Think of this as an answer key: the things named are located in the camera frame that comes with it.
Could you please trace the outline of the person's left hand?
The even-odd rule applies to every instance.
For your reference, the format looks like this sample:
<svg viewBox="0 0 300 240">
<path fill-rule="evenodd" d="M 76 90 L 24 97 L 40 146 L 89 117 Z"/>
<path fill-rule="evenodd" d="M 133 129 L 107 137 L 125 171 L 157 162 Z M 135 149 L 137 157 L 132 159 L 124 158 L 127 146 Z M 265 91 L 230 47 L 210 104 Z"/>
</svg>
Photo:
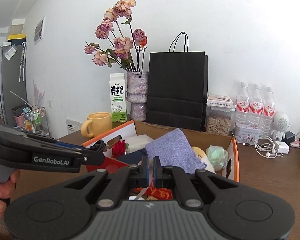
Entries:
<svg viewBox="0 0 300 240">
<path fill-rule="evenodd" d="M 11 174 L 8 181 L 3 184 L 0 184 L 0 218 L 3 217 L 7 204 L 3 201 L 3 199 L 11 198 L 13 192 L 15 191 L 16 184 L 20 178 L 21 171 L 19 169 L 14 170 Z"/>
</svg>

